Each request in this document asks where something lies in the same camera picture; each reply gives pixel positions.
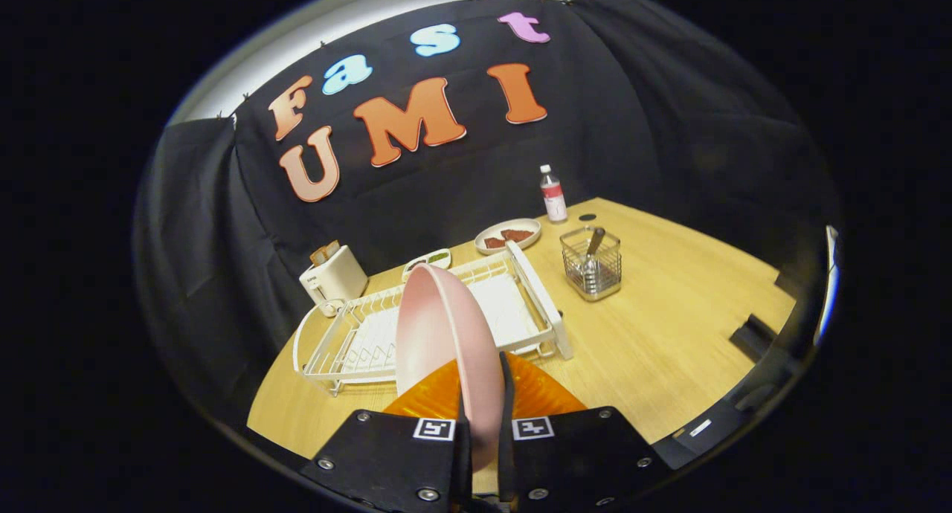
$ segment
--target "plastic bottle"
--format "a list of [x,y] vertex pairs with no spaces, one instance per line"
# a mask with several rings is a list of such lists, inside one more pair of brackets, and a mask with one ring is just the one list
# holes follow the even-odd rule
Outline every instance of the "plastic bottle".
[[541,171],[541,194],[545,200],[545,211],[548,212],[548,219],[554,224],[564,222],[565,219],[568,219],[568,211],[565,209],[562,185],[556,175],[552,174],[550,165],[541,165],[538,170]]

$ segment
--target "black cloth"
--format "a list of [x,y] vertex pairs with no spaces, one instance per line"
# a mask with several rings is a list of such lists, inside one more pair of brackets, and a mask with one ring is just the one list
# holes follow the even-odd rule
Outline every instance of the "black cloth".
[[[496,19],[538,20],[545,43]],[[424,58],[409,35],[451,23],[462,42]],[[324,95],[324,72],[363,54],[374,72]],[[486,69],[519,62],[548,116],[507,123]],[[268,110],[303,75],[302,123],[275,141]],[[462,140],[402,148],[372,167],[353,110],[374,97],[407,105],[415,83],[448,80]],[[823,161],[788,104],[754,70],[646,0],[475,0],[377,22],[293,63],[231,119],[167,128],[147,167],[135,222],[140,298],[173,374],[200,400],[247,414],[254,391],[312,301],[298,276],[339,239],[368,274],[471,241],[486,226],[544,214],[538,166],[551,164],[568,204],[604,197],[691,226],[772,265],[812,273],[803,248],[836,222]],[[296,197],[279,158],[331,126],[336,189]]]

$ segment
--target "wooden table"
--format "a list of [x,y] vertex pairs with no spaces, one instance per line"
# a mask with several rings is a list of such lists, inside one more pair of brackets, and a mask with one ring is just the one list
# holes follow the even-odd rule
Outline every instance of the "wooden table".
[[[589,213],[597,218],[578,220]],[[774,267],[710,236],[602,199],[570,206],[568,215],[558,225],[538,218],[540,239],[524,253],[565,313],[575,356],[535,364],[588,407],[614,405],[647,442],[677,431],[744,378],[753,363],[728,339],[750,314],[779,332],[793,309],[793,297],[774,285]],[[568,285],[562,267],[559,236],[584,225],[621,239],[622,289],[594,303]],[[450,251],[453,266],[480,258],[472,242]],[[400,285],[401,271],[371,276],[364,295]],[[310,321],[301,355],[312,354],[330,321]],[[289,341],[258,389],[248,427],[312,458],[348,414],[380,411],[395,398],[392,381],[350,384],[331,397],[295,372]],[[473,492],[495,490],[495,465],[474,474]]]

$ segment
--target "dish rack tray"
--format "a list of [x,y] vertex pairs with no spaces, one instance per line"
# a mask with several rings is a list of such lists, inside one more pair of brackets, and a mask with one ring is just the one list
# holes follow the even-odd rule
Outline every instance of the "dish rack tray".
[[[562,316],[526,254],[514,242],[507,242],[504,251],[448,271],[480,302],[500,351],[536,350],[541,357],[558,352],[562,358],[572,358]],[[345,384],[395,381],[396,317],[404,288],[394,286],[344,304],[302,365],[298,343],[317,309],[310,310],[295,331],[295,370],[335,397]],[[551,341],[554,348],[541,350],[545,341]]]

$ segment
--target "utensil holder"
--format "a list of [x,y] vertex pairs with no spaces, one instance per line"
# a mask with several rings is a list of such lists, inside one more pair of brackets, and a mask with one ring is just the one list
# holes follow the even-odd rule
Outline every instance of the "utensil holder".
[[621,239],[605,232],[605,238],[595,254],[589,258],[593,226],[586,225],[559,236],[562,243],[562,263],[565,276],[582,299],[594,302],[622,288]]

